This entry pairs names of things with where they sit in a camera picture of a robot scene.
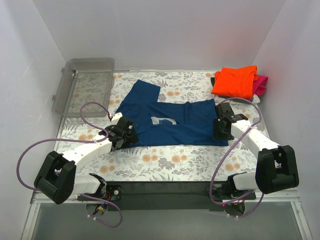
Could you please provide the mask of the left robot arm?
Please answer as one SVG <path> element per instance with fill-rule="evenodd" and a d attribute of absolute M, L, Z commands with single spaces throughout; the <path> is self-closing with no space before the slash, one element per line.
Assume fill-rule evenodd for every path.
<path fill-rule="evenodd" d="M 102 155 L 138 141 L 134 122 L 117 113 L 112 117 L 111 125 L 101 130 L 92 141 L 63 153 L 48 153 L 33 185 L 57 205 L 71 195 L 86 194 L 101 200 L 107 193 L 106 180 L 95 173 L 80 175 L 78 170 Z"/>

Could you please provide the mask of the blue Mickey print t-shirt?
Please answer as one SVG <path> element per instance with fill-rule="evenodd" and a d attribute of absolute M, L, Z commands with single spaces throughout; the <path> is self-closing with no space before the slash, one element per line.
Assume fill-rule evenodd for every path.
<path fill-rule="evenodd" d="M 160 90 L 157 85 L 138 80 L 117 108 L 137 125 L 138 142 L 131 147 L 228 145 L 226 140 L 214 139 L 217 114 L 213 99 L 159 102 Z"/>

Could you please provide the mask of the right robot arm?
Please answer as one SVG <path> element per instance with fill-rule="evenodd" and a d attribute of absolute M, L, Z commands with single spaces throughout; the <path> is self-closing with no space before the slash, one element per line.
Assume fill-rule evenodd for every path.
<path fill-rule="evenodd" d="M 228 176 L 221 187 L 224 194 L 237 199 L 245 191 L 259 190 L 263 194 L 271 194 L 299 185 L 296 155 L 291 146 L 279 145 L 264 136 L 246 116 L 235 114 L 228 102 L 216 105 L 215 111 L 214 139 L 237 139 L 257 158 L 254 172 Z"/>

